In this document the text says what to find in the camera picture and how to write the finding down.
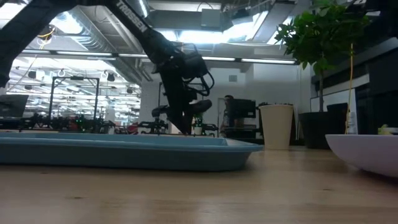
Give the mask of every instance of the beige cup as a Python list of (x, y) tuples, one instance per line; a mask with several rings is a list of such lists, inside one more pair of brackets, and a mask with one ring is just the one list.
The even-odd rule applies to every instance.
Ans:
[(266, 149), (289, 149), (293, 106), (260, 106), (264, 146)]

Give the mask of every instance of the plant stem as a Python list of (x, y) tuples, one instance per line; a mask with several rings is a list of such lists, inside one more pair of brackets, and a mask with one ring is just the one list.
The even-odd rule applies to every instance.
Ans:
[(319, 74), (319, 112), (323, 112), (323, 69)]

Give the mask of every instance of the light blue tray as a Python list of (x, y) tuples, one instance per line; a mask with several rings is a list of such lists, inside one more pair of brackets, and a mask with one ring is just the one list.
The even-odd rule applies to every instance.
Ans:
[(224, 171), (263, 146), (220, 138), (0, 133), (0, 164)]

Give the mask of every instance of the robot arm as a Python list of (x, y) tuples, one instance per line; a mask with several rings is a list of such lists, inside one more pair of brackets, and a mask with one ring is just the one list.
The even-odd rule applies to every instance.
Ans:
[[(137, 38), (162, 78), (169, 101), (169, 120), (185, 134), (190, 133), (192, 117), (206, 111), (211, 102), (197, 107), (189, 104), (193, 95), (210, 94), (203, 79), (209, 71), (198, 52), (185, 54), (162, 34), (149, 27), (125, 0), (32, 0), (0, 30), (0, 87), (5, 87), (14, 59), (30, 44), (50, 21), (61, 12), (82, 6), (106, 6)], [(205, 91), (188, 87), (200, 78)]]

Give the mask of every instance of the wooden table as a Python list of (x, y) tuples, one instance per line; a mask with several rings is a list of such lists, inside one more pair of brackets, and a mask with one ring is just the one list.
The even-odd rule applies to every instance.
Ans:
[(0, 223), (398, 223), (398, 183), (331, 151), (266, 151), (237, 172), (0, 166)]

